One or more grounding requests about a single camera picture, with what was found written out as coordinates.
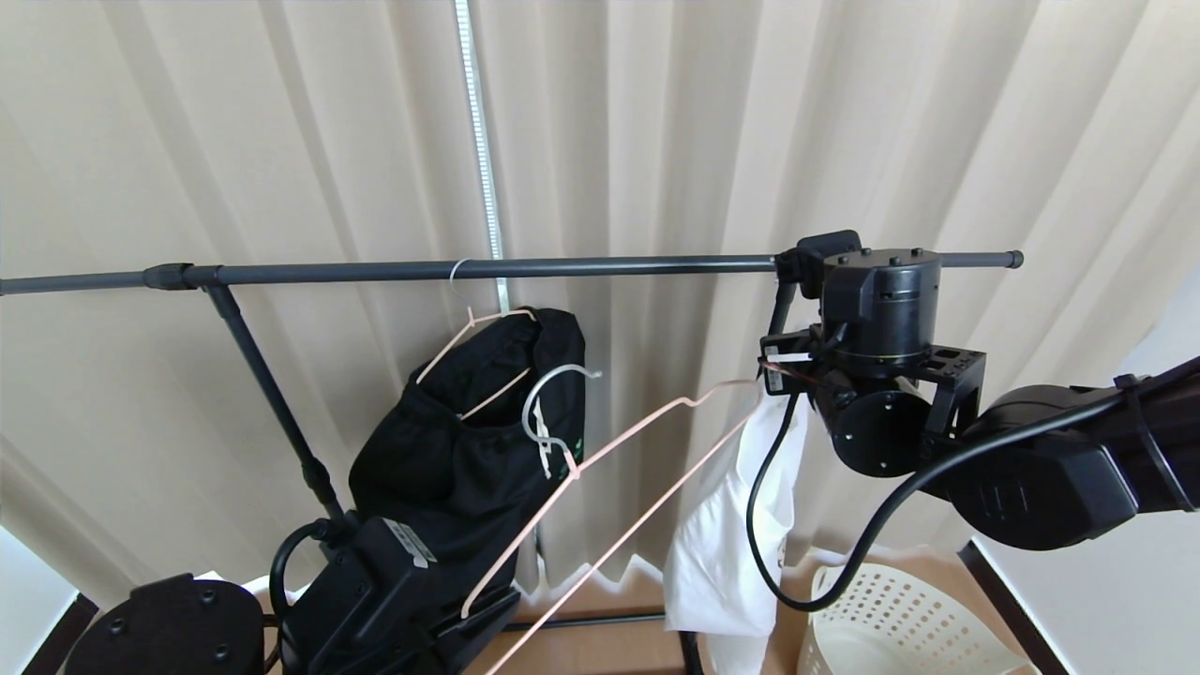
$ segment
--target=brown floor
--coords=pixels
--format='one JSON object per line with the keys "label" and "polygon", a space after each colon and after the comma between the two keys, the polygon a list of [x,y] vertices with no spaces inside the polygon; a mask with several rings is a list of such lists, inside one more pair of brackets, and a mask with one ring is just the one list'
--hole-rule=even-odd
{"label": "brown floor", "polygon": [[[974,611],[1010,650],[1025,653],[956,556],[918,550],[887,558],[872,558],[871,562],[890,565],[937,586]],[[812,575],[817,567],[820,565],[815,558],[806,558],[796,574],[785,578],[784,590],[793,597],[809,597]],[[656,611],[661,608],[662,590],[659,584],[644,573],[634,571],[626,578],[625,589],[619,595],[610,593],[596,585],[584,586],[568,602],[559,617]],[[533,621],[541,615],[541,607],[522,607],[517,621]],[[808,629],[808,615],[780,605],[776,616],[763,674],[791,675],[796,671],[796,663],[799,659],[804,633]],[[502,634],[488,645],[467,673],[469,675],[485,673],[518,637],[518,633]],[[617,673],[650,675],[682,671],[683,657],[678,637],[676,633],[664,632],[660,621],[540,631],[500,670],[506,675]],[[1026,668],[1015,673],[1030,675],[1033,670]]]}

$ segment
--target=curtain fold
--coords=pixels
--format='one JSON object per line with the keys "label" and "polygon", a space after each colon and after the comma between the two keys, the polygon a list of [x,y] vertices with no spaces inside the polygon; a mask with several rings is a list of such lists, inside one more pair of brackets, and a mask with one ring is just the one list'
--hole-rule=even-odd
{"label": "curtain fold", "polygon": [[[1200,258],[1200,6],[473,2],[506,257],[1024,249],[947,270],[937,340],[985,402],[1103,386]],[[0,274],[490,257],[451,2],[0,2]],[[456,285],[478,312],[494,285]],[[754,375],[768,275],[514,280],[575,312],[587,448]],[[444,282],[234,291],[301,428],[346,473],[464,321]],[[0,516],[102,604],[181,571],[259,577],[320,515],[199,293],[2,300]],[[790,328],[816,318],[798,300]],[[719,394],[618,449],[544,522],[554,585],[745,411]],[[895,480],[811,420],[790,557],[847,549]],[[660,563],[688,494],[604,571]],[[954,548],[936,500],[880,543]],[[318,569],[301,550],[294,579]],[[523,579],[533,560],[526,556]]]}

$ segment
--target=white wall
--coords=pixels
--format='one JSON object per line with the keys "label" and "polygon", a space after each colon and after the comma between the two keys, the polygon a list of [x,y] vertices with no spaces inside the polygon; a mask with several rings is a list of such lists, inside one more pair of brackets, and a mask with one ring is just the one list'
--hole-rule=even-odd
{"label": "white wall", "polygon": [[66,579],[0,528],[0,674],[25,669],[74,596]]}
{"label": "white wall", "polygon": [[[1200,269],[1120,372],[1153,375],[1196,354]],[[1196,671],[1200,515],[1141,515],[1099,539],[1057,551],[1022,551],[983,537],[977,542],[1076,673]]]}

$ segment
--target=hanger hook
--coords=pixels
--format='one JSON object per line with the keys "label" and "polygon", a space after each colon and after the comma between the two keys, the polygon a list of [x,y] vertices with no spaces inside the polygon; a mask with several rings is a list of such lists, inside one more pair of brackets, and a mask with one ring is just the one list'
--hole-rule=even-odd
{"label": "hanger hook", "polygon": [[575,477],[575,478],[578,478],[578,467],[575,465],[575,458],[571,455],[571,449],[566,446],[566,443],[564,443],[562,438],[556,438],[553,436],[539,436],[539,435],[534,434],[533,429],[529,426],[529,410],[533,408],[533,402],[538,398],[538,392],[540,392],[541,388],[547,382],[550,382],[551,380],[553,380],[556,376],[558,376],[558,375],[560,375],[563,372],[570,372],[570,371],[581,372],[588,380],[595,380],[596,377],[600,377],[601,375],[604,375],[599,370],[595,371],[595,372],[593,372],[593,371],[583,368],[582,365],[576,365],[574,363],[563,364],[563,365],[560,365],[560,366],[551,370],[546,375],[542,375],[541,378],[538,380],[538,383],[533,386],[533,389],[529,390],[529,395],[526,396],[526,405],[524,405],[523,408],[521,408],[521,426],[524,428],[526,436],[529,436],[529,440],[533,441],[534,443],[538,443],[538,444],[550,443],[552,446],[558,446],[559,448],[562,448],[563,449],[563,455],[566,459],[566,466],[571,471],[571,476]]}
{"label": "hanger hook", "polygon": [[464,263],[464,262],[467,262],[469,259],[472,259],[472,258],[463,258],[463,259],[456,262],[452,268],[450,268],[450,292],[454,293],[455,295],[458,295],[458,299],[462,300],[463,304],[467,305],[467,311],[470,311],[470,300],[468,300],[466,295],[463,295],[462,293],[460,293],[458,289],[454,287],[454,275],[455,275],[455,273],[458,271],[458,268],[462,267],[462,263]]}

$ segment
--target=white plastic basket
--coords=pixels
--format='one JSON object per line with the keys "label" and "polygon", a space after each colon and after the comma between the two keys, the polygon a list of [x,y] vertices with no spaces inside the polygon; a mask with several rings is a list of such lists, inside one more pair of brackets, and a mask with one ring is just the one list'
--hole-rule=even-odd
{"label": "white plastic basket", "polygon": [[[840,567],[822,567],[812,597]],[[934,586],[883,565],[863,565],[830,608],[809,617],[797,675],[1000,675],[1028,661]]]}

